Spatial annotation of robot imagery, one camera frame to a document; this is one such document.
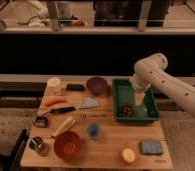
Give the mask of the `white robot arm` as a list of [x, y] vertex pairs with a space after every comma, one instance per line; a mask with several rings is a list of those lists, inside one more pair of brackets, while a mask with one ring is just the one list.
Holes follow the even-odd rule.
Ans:
[[167, 74], [167, 66], [162, 53], [138, 60], [131, 77], [134, 90], [144, 92], [154, 86], [195, 118], [195, 87]]

